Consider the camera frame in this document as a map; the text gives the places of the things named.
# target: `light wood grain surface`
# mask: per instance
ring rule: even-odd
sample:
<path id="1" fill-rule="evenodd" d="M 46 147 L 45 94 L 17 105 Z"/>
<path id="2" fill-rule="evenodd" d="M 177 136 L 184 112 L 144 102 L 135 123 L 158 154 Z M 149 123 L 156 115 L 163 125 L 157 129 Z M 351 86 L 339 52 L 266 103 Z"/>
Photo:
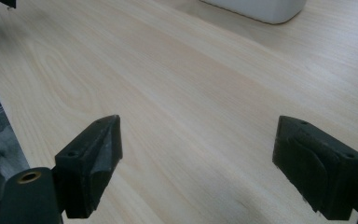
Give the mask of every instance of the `light wood grain surface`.
<path id="1" fill-rule="evenodd" d="M 65 223 L 335 223 L 271 157 L 280 115 L 358 150 L 358 1 L 275 26 L 196 0 L 0 5 L 0 98 L 33 167 L 121 116 L 98 210 Z"/>

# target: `white box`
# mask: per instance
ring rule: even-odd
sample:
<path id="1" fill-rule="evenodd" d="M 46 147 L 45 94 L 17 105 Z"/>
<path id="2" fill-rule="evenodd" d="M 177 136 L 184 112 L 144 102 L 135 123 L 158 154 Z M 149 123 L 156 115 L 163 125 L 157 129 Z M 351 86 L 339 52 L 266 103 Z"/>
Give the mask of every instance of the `white box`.
<path id="1" fill-rule="evenodd" d="M 289 21 L 307 0 L 201 0 L 258 21 L 277 24 Z"/>

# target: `mounting hole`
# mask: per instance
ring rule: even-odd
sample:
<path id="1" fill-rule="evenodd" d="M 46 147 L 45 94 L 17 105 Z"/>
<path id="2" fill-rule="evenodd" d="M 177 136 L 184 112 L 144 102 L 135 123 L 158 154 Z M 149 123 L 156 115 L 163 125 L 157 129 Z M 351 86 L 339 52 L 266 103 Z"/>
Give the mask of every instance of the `mounting hole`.
<path id="1" fill-rule="evenodd" d="M 28 183 L 31 183 L 31 182 L 35 181 L 36 179 L 38 179 L 41 175 L 42 175 L 42 173 L 40 173 L 38 171 L 29 172 L 29 173 L 26 173 L 26 174 L 22 175 L 17 180 L 17 183 L 19 183 L 19 184 L 28 184 Z"/>
<path id="2" fill-rule="evenodd" d="M 70 151 L 69 153 L 68 153 L 68 156 L 69 157 L 75 157 L 75 156 L 77 156 L 78 155 L 78 153 L 76 152 L 76 151 Z"/>

